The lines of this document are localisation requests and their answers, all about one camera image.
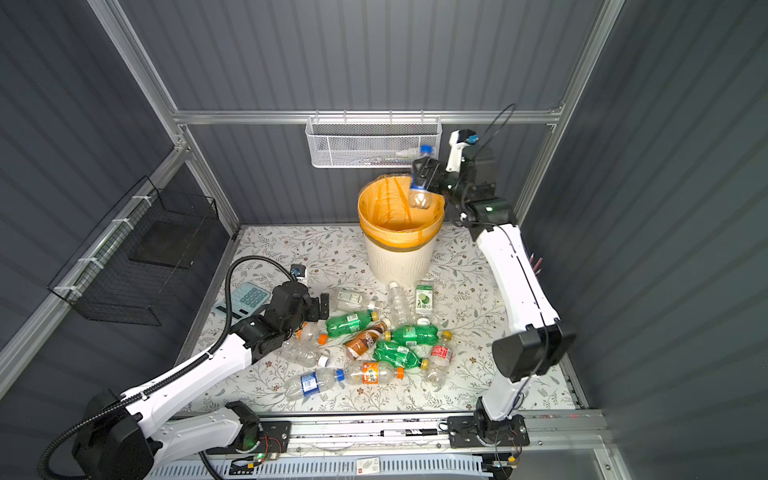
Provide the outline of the green label white carton bottle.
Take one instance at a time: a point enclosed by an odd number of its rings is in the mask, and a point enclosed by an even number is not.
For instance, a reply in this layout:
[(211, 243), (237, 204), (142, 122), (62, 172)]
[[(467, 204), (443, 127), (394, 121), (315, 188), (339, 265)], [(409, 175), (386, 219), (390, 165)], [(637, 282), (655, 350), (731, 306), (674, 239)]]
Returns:
[(434, 310), (434, 287), (431, 284), (422, 283), (415, 288), (415, 312), (418, 315), (429, 317)]

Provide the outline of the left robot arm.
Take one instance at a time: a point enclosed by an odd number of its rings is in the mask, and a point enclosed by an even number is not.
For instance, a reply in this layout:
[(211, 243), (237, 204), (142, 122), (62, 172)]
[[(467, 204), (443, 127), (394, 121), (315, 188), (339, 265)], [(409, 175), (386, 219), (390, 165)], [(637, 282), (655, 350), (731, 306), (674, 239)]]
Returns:
[(88, 403), (84, 418), (57, 436), (42, 452), (37, 473), (57, 479), (54, 453), (71, 441), (83, 479), (143, 479), (153, 469), (197, 454), (204, 465), (212, 448), (232, 447), (249, 432), (261, 433), (261, 420), (241, 401), (212, 414), (176, 419), (180, 409), (227, 377), (256, 365), (281, 348), (306, 323), (328, 318), (328, 295), (314, 297), (283, 266), (286, 281), (269, 303), (239, 321), (233, 319), (231, 280), (235, 269), (251, 261), (234, 260), (224, 280), (225, 321), (217, 340), (164, 374), (116, 395), (106, 390)]

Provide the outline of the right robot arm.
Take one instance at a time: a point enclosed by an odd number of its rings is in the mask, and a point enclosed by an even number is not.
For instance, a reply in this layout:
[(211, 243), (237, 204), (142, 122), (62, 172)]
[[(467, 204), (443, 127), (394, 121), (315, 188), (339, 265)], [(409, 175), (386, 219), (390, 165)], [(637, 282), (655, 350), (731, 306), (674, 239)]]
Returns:
[(493, 183), (476, 184), (457, 167), (422, 157), (412, 164), (410, 193), (429, 194), (454, 205), (460, 223), (485, 256), (508, 317), (504, 337), (491, 346), (496, 373), (479, 401), (481, 421), (501, 423), (523, 402), (536, 377), (557, 365), (576, 332), (562, 323), (538, 281), (510, 204), (498, 197)]

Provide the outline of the blue label clear bottle front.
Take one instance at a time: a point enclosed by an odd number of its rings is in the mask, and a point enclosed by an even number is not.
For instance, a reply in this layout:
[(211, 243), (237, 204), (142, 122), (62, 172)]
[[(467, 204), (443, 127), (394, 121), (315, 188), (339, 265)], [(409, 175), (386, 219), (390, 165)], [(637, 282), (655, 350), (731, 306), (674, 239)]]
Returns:
[(285, 383), (285, 397), (287, 400), (295, 401), (324, 393), (335, 388), (344, 380), (343, 369), (319, 368), (288, 379)]

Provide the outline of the orange soda label bottle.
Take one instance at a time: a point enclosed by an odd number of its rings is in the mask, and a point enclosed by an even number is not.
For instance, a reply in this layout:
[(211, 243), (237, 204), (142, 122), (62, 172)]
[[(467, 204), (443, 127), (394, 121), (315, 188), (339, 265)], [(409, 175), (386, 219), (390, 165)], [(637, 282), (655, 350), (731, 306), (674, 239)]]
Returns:
[(343, 372), (344, 380), (352, 385), (387, 385), (405, 377), (402, 367), (376, 361), (352, 361)]

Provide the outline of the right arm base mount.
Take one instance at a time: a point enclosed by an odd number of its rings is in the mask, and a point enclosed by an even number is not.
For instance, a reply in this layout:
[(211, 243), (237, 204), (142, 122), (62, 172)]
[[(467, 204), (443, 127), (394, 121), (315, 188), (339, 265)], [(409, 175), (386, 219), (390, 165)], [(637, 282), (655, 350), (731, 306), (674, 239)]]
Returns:
[(492, 421), (476, 413), (450, 416), (448, 438), (452, 448), (509, 447), (520, 449), (530, 445), (525, 418), (516, 414), (509, 419)]

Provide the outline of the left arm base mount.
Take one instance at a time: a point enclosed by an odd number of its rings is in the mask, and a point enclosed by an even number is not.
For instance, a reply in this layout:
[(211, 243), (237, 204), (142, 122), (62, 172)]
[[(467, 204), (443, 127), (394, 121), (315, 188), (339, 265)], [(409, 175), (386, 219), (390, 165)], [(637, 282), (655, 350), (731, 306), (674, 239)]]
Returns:
[(232, 444), (211, 448), (207, 454), (283, 454), (287, 451), (292, 423), (264, 421), (245, 425)]

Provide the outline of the red label clear bottle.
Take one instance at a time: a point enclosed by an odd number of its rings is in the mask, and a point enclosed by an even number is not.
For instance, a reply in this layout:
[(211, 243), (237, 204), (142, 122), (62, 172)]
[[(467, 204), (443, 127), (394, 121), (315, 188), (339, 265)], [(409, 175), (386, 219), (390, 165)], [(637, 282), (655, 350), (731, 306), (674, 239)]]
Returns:
[(452, 333), (443, 331), (438, 342), (432, 347), (427, 364), (423, 368), (424, 380), (435, 388), (441, 387), (447, 380), (453, 358), (452, 340)]

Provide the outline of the crushed clear bottle white cap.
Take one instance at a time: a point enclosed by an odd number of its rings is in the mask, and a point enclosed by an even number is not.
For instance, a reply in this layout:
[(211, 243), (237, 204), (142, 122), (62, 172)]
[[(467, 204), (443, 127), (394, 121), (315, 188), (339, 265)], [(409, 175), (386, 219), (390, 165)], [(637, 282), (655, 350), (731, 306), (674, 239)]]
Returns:
[(285, 340), (277, 350), (277, 354), (285, 360), (306, 368), (326, 368), (329, 357), (301, 342), (296, 338)]

